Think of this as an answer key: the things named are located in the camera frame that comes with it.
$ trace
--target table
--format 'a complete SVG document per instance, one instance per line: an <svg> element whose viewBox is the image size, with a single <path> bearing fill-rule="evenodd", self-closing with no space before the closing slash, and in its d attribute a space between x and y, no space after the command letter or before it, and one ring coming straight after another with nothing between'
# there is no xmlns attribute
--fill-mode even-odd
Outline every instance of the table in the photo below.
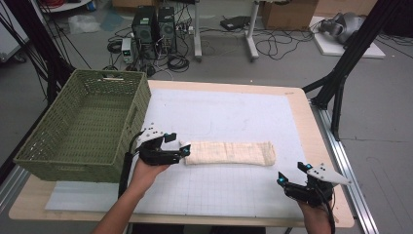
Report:
<svg viewBox="0 0 413 234"><path fill-rule="evenodd" d="M281 0L265 0L266 2L281 2ZM251 11L251 18L249 22L249 30L245 32L245 39L247 45L249 47L249 51L251 52L251 61L258 59L258 52L255 47L255 42L252 39L252 33L254 31L255 21L257 19L259 3L261 1L253 1L252 3L252 11ZM195 59L201 60L203 51L201 48L201 34L200 34L200 14L199 14L199 3L200 0L195 0L195 27L194 27L194 51L195 51Z"/></svg>
<svg viewBox="0 0 413 234"><path fill-rule="evenodd" d="M313 116L304 92L298 88L258 87L227 84L186 83L169 81L149 81L151 88L191 91L214 91L227 93L247 93L285 96L290 104L295 125L302 143L306 159L313 165L325 163L332 167L328 152L323 143L318 125ZM49 197L55 187L55 182L42 181L31 176L15 203L9 216L13 219L30 220L87 220L98 221L104 213L87 212L51 212L45 211ZM334 214L337 227L354 225L353 216L344 196L341 186L337 186ZM205 225L255 225L255 226L303 226L302 218L248 218L223 216L168 215L168 214L133 214L131 222L150 223L185 223Z"/></svg>

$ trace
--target basket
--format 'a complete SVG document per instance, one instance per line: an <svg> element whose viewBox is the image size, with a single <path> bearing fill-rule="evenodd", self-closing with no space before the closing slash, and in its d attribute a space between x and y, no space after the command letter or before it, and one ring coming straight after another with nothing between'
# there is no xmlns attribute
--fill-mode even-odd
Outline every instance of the basket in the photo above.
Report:
<svg viewBox="0 0 413 234"><path fill-rule="evenodd" d="M119 182L150 97L145 73L76 70L15 163L43 180Z"/></svg>

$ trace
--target table leg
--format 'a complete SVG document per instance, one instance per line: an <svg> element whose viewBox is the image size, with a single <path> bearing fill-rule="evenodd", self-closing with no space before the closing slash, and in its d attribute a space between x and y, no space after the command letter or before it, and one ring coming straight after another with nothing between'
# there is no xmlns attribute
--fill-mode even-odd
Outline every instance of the table leg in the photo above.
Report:
<svg viewBox="0 0 413 234"><path fill-rule="evenodd" d="M254 40L252 39L252 33L254 31L255 21L257 19L259 8L259 1L254 1L252 4L251 20L249 22L249 30L245 32L246 42L248 43L249 50L251 51L251 60L258 59L258 52L255 47Z"/></svg>
<svg viewBox="0 0 413 234"><path fill-rule="evenodd" d="M195 1L195 28L194 28L194 51L195 51L195 59L201 60L203 51L201 48L201 34L200 34L200 13L199 13L199 5L200 0Z"/></svg>

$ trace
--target brown box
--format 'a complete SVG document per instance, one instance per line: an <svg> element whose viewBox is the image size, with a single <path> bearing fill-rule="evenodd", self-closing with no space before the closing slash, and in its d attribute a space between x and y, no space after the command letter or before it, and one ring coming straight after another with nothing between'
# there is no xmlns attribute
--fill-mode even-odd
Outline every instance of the brown box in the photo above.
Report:
<svg viewBox="0 0 413 234"><path fill-rule="evenodd" d="M377 0L319 0L315 16L334 17L337 13L353 12L368 15Z"/></svg>
<svg viewBox="0 0 413 234"><path fill-rule="evenodd" d="M158 6L158 0L112 0L116 8L136 8L137 6Z"/></svg>
<svg viewBox="0 0 413 234"><path fill-rule="evenodd" d="M309 29L319 0L294 0L285 5L266 2L262 13L264 27L270 30Z"/></svg>

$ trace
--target folded fabric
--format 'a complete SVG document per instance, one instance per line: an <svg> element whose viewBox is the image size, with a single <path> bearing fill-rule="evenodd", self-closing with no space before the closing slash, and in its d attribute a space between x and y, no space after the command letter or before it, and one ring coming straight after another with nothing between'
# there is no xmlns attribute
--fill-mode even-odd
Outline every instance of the folded fabric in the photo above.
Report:
<svg viewBox="0 0 413 234"><path fill-rule="evenodd" d="M186 165L193 164L253 164L272 166L276 151L271 142L212 142L191 141L191 155Z"/></svg>

